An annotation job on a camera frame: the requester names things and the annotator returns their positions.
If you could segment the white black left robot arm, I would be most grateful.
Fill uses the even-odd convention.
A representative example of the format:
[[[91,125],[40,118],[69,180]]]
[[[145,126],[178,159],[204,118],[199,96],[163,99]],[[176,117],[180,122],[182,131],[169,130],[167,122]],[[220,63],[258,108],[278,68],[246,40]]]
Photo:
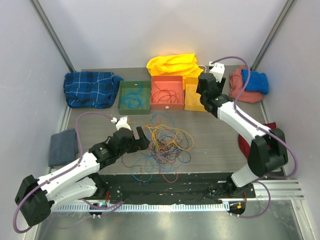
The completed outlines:
[[[57,171],[35,178],[25,177],[15,197],[17,210],[13,219],[21,213],[29,227],[38,225],[51,212],[69,202],[93,197],[102,199],[108,192],[108,184],[98,171],[116,162],[124,154],[146,150],[150,141],[142,127],[136,128],[138,138],[128,128],[120,128],[107,140],[92,146],[70,164]]]

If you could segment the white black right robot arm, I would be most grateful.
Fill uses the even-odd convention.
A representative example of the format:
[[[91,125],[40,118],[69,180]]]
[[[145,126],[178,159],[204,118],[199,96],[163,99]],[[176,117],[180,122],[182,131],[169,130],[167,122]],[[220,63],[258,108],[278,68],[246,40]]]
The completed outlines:
[[[225,190],[230,197],[238,197],[248,184],[288,163],[284,132],[270,129],[235,107],[212,73],[199,75],[196,93],[207,112],[231,126],[250,146],[247,163],[226,179]]]

